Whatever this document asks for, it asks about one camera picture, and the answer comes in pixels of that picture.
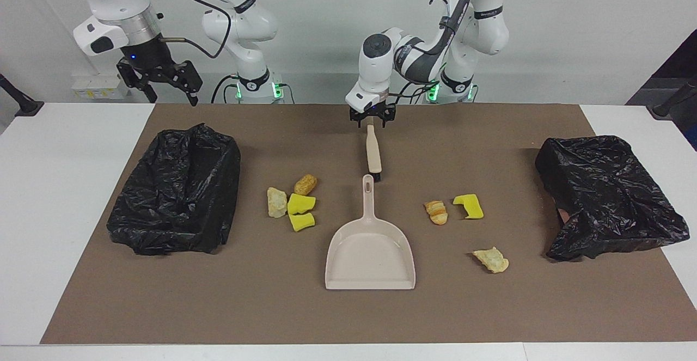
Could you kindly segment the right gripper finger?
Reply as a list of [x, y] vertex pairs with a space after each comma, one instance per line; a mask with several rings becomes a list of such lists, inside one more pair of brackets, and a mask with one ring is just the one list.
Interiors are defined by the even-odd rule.
[[197, 69], [190, 60], [186, 60], [180, 65], [180, 81], [182, 86], [181, 90], [185, 92], [190, 105], [198, 105], [198, 93], [201, 90], [203, 81]]
[[157, 94], [150, 85], [148, 74], [139, 74], [139, 71], [134, 69], [119, 69], [119, 75], [128, 88], [142, 91], [150, 103], [157, 101]]

